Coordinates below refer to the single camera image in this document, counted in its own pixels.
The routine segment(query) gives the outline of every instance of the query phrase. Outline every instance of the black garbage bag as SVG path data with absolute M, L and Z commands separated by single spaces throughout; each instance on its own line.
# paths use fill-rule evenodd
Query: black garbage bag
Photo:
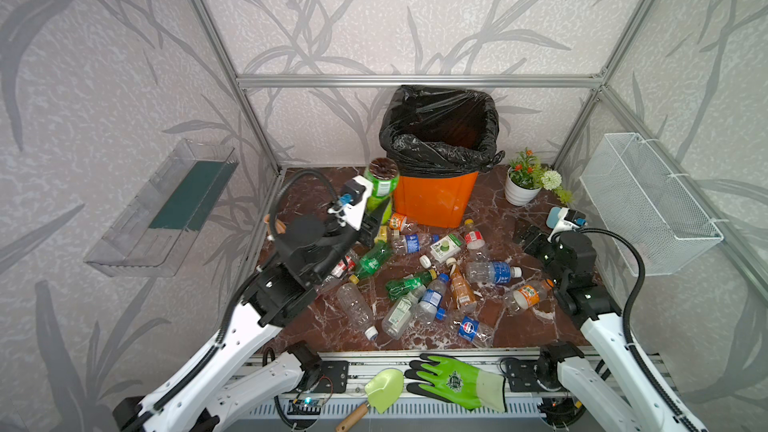
M 487 172 L 496 153 L 498 112 L 485 92 L 400 86 L 384 115 L 379 143 L 408 177 L 450 178 Z

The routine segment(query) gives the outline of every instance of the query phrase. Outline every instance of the green glove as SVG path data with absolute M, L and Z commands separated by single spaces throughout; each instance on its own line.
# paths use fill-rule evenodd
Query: green glove
M 465 364 L 447 355 L 421 354 L 412 360 L 406 377 L 428 382 L 411 382 L 406 389 L 443 402 L 473 410 L 482 406 L 505 412 L 504 377 Z

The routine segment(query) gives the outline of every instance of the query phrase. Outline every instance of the leaf pattern wallpaper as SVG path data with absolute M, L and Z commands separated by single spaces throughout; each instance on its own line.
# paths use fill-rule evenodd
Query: leaf pattern wallpaper
M 599 72 L 637 0 L 206 0 L 239 74 Z M 382 153 L 392 88 L 249 90 L 282 163 Z M 554 157 L 586 90 L 487 90 L 499 149 Z
M 661 0 L 610 82 L 764 258 L 767 50 L 768 0 Z M 598 106 L 564 164 L 576 206 L 593 213 L 578 178 L 607 132 L 625 130 Z M 603 279 L 625 299 L 634 277 L 615 245 L 595 242 Z M 768 309 L 720 248 L 648 278 L 635 310 L 639 340 L 710 430 L 765 428 Z
M 0 430 L 116 430 L 242 279 L 276 176 L 187 0 L 0 0 Z M 182 138 L 240 165 L 173 278 L 83 257 Z

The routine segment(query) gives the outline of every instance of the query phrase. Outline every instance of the gray floor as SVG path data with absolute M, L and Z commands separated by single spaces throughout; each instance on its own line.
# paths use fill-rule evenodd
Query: gray floor
M 338 420 L 320 420 L 309 430 L 311 432 L 333 432 L 339 425 Z M 410 420 L 410 419 L 373 419 L 361 420 L 353 429 L 353 432 L 385 432 L 397 430 L 397 432 L 446 432 L 447 430 L 477 430 L 483 432 L 513 432 L 515 430 L 525 432 L 547 432 L 552 428 L 541 420 L 532 419 L 443 419 L 443 420 Z M 587 412 L 576 424 L 569 427 L 571 432 L 602 432 L 603 428 Z M 288 432 L 290 429 L 279 420 L 239 420 L 227 432 L 257 432 L 259 430 L 274 430 L 275 432 Z

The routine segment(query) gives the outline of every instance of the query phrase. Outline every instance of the transparent storage box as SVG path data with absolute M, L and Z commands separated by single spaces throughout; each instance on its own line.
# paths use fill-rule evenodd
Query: transparent storage box
M 680 179 L 637 133 L 605 134 L 581 183 L 606 227 L 643 257 L 646 275 L 673 274 L 723 240 Z M 633 275 L 638 264 L 617 242 Z
M 232 146 L 182 139 L 85 262 L 112 277 L 173 277 L 237 164 Z

